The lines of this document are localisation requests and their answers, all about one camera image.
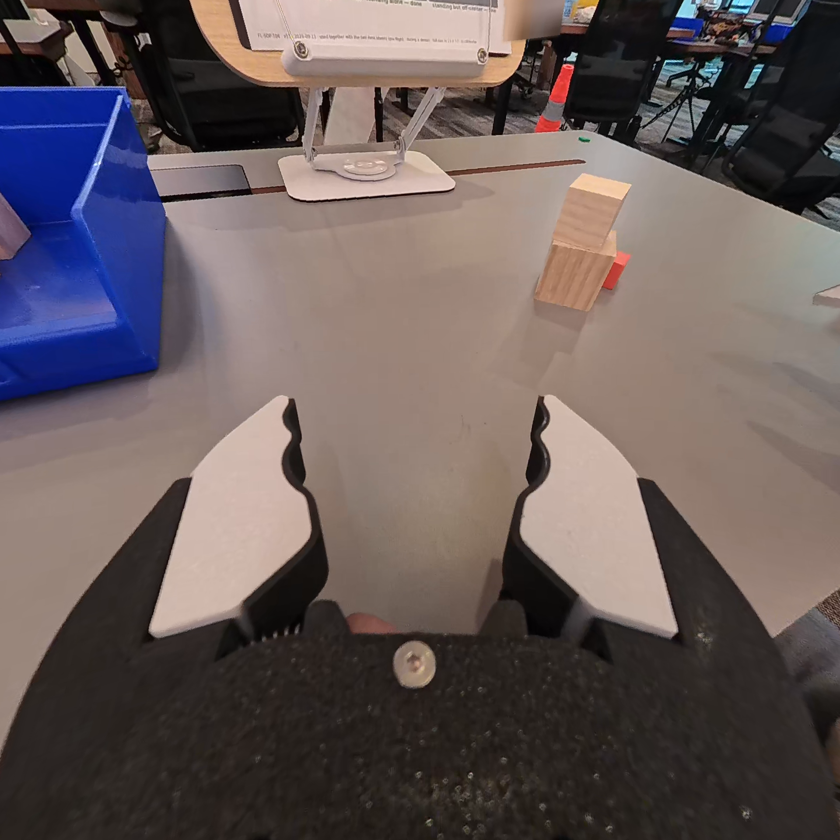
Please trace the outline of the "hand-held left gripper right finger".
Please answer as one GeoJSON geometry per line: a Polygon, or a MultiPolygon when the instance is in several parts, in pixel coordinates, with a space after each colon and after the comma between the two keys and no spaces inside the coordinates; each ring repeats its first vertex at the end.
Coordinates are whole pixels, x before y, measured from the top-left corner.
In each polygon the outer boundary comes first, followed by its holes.
{"type": "Polygon", "coordinates": [[[530,445],[502,556],[502,593],[529,634],[581,642],[601,621],[675,639],[636,470],[554,395],[538,398],[530,445]]]}

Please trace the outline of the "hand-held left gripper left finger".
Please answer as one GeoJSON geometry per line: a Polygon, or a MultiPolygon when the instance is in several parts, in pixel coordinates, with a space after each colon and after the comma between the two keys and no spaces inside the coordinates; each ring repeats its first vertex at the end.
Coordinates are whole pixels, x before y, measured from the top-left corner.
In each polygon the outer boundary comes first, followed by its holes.
{"type": "Polygon", "coordinates": [[[156,639],[233,622],[248,639],[287,633],[329,562],[305,487],[294,399],[277,396],[195,467],[149,624],[156,639]]]}

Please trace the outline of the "large wooden cube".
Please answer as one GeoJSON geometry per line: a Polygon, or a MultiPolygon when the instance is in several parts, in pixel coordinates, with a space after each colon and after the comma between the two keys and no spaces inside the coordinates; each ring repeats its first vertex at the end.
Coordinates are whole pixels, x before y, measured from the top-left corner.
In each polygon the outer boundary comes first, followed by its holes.
{"type": "Polygon", "coordinates": [[[616,231],[598,248],[583,248],[553,238],[534,300],[588,312],[616,259],[616,231]]]}
{"type": "Polygon", "coordinates": [[[31,233],[5,196],[0,195],[1,260],[13,259],[29,241],[31,233]]]}

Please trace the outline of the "medium wooden cube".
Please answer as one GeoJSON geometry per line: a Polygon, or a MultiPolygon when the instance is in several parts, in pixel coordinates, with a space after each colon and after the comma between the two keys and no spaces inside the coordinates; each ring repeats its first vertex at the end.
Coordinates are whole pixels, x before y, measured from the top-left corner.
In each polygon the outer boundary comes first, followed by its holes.
{"type": "Polygon", "coordinates": [[[553,241],[600,250],[632,186],[609,178],[581,174],[570,185],[553,230],[553,241]]]}

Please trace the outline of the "blue plastic bin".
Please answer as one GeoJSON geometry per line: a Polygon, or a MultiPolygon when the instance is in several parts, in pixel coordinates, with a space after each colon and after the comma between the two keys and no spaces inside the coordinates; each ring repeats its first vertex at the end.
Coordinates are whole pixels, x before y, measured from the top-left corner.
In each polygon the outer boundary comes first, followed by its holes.
{"type": "Polygon", "coordinates": [[[3,87],[2,196],[31,232],[2,261],[1,399],[159,366],[165,209],[127,93],[3,87]]]}

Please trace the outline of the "black office chair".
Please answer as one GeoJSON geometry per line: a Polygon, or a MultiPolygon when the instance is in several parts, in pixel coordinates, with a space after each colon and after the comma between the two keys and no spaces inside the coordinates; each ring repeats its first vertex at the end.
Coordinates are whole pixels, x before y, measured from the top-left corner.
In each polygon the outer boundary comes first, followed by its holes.
{"type": "Polygon", "coordinates": [[[667,41],[680,1],[601,1],[577,49],[563,118],[574,129],[624,144],[635,140],[638,110],[667,41]]]}
{"type": "Polygon", "coordinates": [[[298,89],[261,87],[215,54],[188,1],[146,1],[131,62],[157,125],[194,152],[301,144],[298,89]]]}
{"type": "Polygon", "coordinates": [[[781,74],[721,173],[741,192],[800,215],[838,190],[823,151],[839,123],[839,3],[811,2],[773,55],[781,74]]]}

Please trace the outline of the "orange striped traffic cone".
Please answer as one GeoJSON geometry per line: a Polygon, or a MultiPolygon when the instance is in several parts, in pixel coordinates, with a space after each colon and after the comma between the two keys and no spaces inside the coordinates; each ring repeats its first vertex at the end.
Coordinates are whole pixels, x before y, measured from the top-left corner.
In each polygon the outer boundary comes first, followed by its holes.
{"type": "Polygon", "coordinates": [[[564,129],[564,106],[569,95],[573,74],[573,64],[562,64],[549,94],[549,99],[535,127],[535,133],[555,133],[564,129]]]}

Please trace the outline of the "white folding stand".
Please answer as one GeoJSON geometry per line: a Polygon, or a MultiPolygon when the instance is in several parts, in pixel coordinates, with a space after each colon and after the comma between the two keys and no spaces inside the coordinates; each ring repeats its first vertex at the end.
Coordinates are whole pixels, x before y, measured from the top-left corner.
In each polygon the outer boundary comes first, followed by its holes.
{"type": "MultiPolygon", "coordinates": [[[[352,40],[294,38],[283,52],[282,65],[294,77],[337,77],[341,81],[370,77],[441,81],[480,75],[490,57],[490,40],[457,45],[444,40],[398,43],[389,39],[366,44],[352,40]]],[[[408,126],[389,151],[362,146],[354,151],[328,151],[313,145],[317,103],[308,105],[302,135],[302,155],[279,158],[278,169],[287,194],[299,202],[320,203],[365,197],[446,193],[454,180],[425,155],[409,152],[429,115],[441,102],[445,87],[429,87],[408,126]]]]}

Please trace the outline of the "white instruction sheet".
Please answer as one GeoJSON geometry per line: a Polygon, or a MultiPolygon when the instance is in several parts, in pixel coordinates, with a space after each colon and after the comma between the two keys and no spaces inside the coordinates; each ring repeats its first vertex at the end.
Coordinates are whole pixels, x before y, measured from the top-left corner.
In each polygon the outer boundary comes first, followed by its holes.
{"type": "Polygon", "coordinates": [[[248,49],[275,51],[296,43],[373,41],[400,46],[475,46],[506,56],[504,2],[233,1],[248,49]]]}

